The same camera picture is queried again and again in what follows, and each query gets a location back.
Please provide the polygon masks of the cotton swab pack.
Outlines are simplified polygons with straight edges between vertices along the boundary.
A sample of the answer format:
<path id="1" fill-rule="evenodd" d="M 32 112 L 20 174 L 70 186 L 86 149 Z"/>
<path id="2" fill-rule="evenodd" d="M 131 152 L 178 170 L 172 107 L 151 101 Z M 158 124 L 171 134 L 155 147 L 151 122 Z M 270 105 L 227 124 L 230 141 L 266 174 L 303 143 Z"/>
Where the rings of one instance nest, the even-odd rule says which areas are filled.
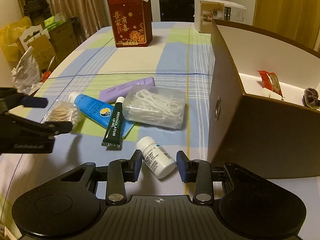
<path id="1" fill-rule="evenodd" d="M 53 107 L 46 113 L 43 118 L 44 122 L 70 121 L 72 130 L 75 130 L 82 121 L 83 116 L 78 106 L 74 103 L 56 100 Z"/>

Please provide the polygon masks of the dark green lip gel tube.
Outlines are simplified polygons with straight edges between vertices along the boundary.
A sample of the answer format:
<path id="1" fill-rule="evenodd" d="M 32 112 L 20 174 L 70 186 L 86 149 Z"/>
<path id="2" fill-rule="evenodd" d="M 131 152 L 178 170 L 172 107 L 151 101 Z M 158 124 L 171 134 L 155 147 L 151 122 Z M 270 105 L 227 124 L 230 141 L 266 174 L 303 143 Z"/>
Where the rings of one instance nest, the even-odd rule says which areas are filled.
<path id="1" fill-rule="evenodd" d="M 107 148 L 121 148 L 120 134 L 123 124 L 123 102 L 125 98 L 120 96 L 117 98 L 114 109 L 108 124 L 105 136 L 101 142 L 102 146 Z"/>

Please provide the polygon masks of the white pill bottle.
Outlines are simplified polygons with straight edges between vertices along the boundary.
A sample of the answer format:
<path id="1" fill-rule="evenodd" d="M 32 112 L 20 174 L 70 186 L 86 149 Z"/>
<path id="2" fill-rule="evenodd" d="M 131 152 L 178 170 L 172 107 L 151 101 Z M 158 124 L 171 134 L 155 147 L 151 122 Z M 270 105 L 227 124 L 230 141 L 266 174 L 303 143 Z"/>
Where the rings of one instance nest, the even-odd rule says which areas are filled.
<path id="1" fill-rule="evenodd" d="M 175 169 L 176 161 L 151 137 L 140 139 L 136 148 L 141 150 L 144 162 L 157 179 L 165 178 Z"/>

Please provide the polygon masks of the blue cream tube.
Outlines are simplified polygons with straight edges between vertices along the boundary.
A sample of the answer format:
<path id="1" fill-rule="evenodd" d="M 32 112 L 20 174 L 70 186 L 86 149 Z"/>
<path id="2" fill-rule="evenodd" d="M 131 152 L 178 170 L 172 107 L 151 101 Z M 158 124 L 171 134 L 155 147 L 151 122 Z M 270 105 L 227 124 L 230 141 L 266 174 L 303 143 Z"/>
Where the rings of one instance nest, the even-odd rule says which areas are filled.
<path id="1" fill-rule="evenodd" d="M 77 92 L 71 92 L 68 101 L 76 105 L 82 114 L 99 124 L 104 130 L 108 128 L 114 106 Z"/>

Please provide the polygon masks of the purple cream tube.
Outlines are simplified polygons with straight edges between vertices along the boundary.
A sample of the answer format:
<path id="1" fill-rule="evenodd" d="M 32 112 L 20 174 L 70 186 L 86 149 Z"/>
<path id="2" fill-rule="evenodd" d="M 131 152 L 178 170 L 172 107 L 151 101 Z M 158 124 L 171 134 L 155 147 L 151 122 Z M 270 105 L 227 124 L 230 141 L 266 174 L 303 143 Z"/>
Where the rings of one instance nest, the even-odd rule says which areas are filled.
<path id="1" fill-rule="evenodd" d="M 146 77 L 143 79 L 134 80 L 111 88 L 107 88 L 100 92 L 98 99 L 106 103 L 113 103 L 120 96 L 126 97 L 128 92 L 134 85 L 147 85 L 154 87 L 155 81 L 153 77 Z"/>

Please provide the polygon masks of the clear floss pick box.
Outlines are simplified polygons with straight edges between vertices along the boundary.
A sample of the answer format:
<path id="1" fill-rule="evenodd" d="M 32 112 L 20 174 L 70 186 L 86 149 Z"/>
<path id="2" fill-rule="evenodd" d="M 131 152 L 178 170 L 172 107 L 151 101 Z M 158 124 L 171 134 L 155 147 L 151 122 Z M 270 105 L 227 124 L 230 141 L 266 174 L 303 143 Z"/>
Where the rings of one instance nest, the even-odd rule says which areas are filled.
<path id="1" fill-rule="evenodd" d="M 123 116 L 141 124 L 181 129 L 186 99 L 180 90 L 134 85 L 123 102 Z"/>

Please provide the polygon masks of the plastic bag of swabs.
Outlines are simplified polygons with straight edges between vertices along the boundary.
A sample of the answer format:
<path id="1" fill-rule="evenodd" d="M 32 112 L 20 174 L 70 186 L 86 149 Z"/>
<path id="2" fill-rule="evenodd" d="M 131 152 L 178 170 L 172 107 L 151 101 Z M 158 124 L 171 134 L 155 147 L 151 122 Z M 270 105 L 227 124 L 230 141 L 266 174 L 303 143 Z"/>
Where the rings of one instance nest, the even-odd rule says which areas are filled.
<path id="1" fill-rule="evenodd" d="M 42 74 L 33 51 L 30 46 L 11 71 L 13 85 L 19 92 L 27 95 L 33 94 L 42 86 Z"/>

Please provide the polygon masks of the yellow plastic bag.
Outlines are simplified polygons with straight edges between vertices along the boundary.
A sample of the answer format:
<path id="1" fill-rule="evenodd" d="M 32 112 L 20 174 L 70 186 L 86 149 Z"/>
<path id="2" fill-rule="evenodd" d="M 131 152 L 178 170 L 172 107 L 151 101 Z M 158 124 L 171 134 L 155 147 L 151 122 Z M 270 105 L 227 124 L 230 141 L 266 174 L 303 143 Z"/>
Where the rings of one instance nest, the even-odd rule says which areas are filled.
<path id="1" fill-rule="evenodd" d="M 31 19 L 27 16 L 19 21 L 6 25 L 1 28 L 1 49 L 8 62 L 18 61 L 18 38 L 23 32 L 31 27 Z"/>

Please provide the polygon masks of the stacked cardboard boxes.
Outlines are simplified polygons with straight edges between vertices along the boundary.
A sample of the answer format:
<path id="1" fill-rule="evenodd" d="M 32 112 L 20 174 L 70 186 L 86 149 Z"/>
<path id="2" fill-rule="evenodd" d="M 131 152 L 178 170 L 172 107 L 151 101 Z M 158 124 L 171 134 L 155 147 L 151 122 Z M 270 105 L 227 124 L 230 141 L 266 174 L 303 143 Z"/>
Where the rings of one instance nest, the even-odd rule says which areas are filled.
<path id="1" fill-rule="evenodd" d="M 40 26 L 32 26 L 18 38 L 18 48 L 23 54 L 29 47 L 33 47 L 40 71 L 51 72 L 78 47 L 78 40 L 74 32 L 76 17 L 55 23 L 54 28 L 41 30 Z"/>

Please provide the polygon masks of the brown cardboard storage box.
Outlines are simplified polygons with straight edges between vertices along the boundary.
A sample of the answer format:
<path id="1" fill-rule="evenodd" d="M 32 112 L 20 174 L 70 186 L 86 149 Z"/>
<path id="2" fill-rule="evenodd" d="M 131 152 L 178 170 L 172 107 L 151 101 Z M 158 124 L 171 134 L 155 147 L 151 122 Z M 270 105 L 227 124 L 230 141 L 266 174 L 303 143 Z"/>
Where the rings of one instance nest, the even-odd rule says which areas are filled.
<path id="1" fill-rule="evenodd" d="M 319 111 L 303 105 L 319 88 L 319 53 L 246 24 L 212 23 L 208 160 L 271 179 L 319 176 Z M 283 97 L 264 88 L 274 72 Z"/>

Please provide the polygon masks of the folding step ladder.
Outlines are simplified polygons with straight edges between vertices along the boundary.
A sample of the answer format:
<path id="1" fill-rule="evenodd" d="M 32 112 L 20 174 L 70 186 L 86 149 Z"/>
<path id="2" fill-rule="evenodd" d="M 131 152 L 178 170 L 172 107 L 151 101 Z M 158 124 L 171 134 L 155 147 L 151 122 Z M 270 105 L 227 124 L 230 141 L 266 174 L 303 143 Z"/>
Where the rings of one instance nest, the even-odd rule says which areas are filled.
<path id="1" fill-rule="evenodd" d="M 17 0 L 23 16 L 30 18 L 32 25 L 44 27 L 44 21 L 52 16 L 47 0 Z"/>

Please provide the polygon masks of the red snack packet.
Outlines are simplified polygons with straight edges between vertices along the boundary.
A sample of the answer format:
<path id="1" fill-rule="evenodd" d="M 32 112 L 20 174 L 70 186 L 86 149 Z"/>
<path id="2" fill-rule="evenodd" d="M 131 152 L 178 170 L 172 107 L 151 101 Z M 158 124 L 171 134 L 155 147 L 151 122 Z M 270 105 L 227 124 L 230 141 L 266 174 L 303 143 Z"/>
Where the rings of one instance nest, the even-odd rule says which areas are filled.
<path id="1" fill-rule="evenodd" d="M 274 72 L 259 70 L 258 73 L 262 79 L 264 88 L 271 90 L 272 92 L 275 92 L 279 96 L 283 97 L 278 77 Z"/>

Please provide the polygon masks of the checkered tablecloth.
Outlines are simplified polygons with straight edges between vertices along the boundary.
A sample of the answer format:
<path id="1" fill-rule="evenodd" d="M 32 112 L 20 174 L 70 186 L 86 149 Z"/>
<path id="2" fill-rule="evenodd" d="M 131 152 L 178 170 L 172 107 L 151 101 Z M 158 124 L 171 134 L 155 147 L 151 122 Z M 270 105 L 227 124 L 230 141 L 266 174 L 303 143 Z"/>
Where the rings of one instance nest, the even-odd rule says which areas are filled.
<path id="1" fill-rule="evenodd" d="M 117 48 L 106 27 L 76 48 L 38 91 L 44 109 L 17 107 L 14 114 L 41 122 L 76 92 L 113 103 L 135 95 L 135 84 L 185 94 L 184 122 L 172 130 L 129 124 L 122 149 L 101 142 L 106 129 L 83 118 L 56 138 L 51 154 L 1 157 L 1 223 L 19 238 L 11 209 L 26 191 L 84 162 L 99 166 L 127 158 L 143 137 L 172 157 L 215 166 L 235 162 L 294 192 L 306 204 L 302 239 L 319 239 L 319 112 L 303 105 L 304 90 L 319 89 L 319 53 L 245 24 L 217 22 L 215 35 L 192 23 L 157 22 L 147 47 Z"/>

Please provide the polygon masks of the brown curtain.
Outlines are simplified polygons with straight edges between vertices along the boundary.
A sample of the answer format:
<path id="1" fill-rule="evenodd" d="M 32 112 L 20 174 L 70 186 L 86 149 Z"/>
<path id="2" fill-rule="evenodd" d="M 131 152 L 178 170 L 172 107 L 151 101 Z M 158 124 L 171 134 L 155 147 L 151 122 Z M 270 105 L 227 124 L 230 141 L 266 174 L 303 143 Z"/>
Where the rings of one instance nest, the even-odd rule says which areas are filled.
<path id="1" fill-rule="evenodd" d="M 79 20 L 75 31 L 79 43 L 108 26 L 103 0 L 50 0 L 50 3 L 54 15 L 63 12 L 67 18 Z"/>

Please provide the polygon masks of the dark scrunchie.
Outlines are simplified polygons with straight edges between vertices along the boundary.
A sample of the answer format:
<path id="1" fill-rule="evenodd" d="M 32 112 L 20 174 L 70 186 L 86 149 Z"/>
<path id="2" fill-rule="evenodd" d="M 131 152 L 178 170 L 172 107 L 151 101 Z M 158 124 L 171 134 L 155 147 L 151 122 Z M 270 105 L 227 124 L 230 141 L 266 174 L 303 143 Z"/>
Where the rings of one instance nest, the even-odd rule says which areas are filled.
<path id="1" fill-rule="evenodd" d="M 304 105 L 311 109 L 319 110 L 320 108 L 319 93 L 314 88 L 309 87 L 304 90 L 303 101 Z"/>

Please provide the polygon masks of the red gift box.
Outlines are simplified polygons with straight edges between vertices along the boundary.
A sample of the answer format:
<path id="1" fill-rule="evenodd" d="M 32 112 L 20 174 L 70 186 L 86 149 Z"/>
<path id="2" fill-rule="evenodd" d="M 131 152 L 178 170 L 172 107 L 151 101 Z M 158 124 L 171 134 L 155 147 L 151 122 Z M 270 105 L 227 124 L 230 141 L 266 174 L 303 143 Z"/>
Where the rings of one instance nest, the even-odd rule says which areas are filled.
<path id="1" fill-rule="evenodd" d="M 150 0 L 108 0 L 117 48 L 146 47 L 152 41 Z"/>

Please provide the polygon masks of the white product box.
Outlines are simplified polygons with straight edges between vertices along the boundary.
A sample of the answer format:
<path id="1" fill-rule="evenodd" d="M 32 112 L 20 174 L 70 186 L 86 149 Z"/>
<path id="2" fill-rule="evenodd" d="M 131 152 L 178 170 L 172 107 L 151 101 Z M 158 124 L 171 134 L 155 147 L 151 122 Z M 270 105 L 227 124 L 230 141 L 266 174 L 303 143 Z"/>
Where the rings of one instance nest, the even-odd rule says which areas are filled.
<path id="1" fill-rule="evenodd" d="M 244 23 L 247 8 L 238 3 L 223 0 L 194 0 L 194 28 L 209 34 L 214 20 Z"/>

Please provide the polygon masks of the wooden door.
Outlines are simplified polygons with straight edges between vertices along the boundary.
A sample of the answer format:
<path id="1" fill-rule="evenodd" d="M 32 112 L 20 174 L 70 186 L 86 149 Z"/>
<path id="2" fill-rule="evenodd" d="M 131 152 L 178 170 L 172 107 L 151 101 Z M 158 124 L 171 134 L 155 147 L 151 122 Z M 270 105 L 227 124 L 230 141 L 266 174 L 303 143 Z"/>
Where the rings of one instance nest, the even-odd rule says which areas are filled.
<path id="1" fill-rule="evenodd" d="M 319 0 L 256 0 L 253 25 L 315 49 Z"/>

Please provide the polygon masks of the orange handled screwdriver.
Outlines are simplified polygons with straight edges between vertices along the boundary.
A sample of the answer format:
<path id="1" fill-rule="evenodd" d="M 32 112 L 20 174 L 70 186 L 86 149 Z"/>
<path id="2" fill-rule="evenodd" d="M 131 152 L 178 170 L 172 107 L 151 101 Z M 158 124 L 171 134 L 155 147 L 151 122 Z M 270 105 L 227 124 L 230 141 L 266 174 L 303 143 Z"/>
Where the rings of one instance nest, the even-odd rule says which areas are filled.
<path id="1" fill-rule="evenodd" d="M 51 74 L 50 67 L 52 66 L 54 61 L 55 61 L 55 56 L 52 57 L 49 65 L 48 65 L 47 70 L 42 74 L 41 82 L 45 82 L 48 79 L 48 77 L 50 76 L 50 74 Z"/>

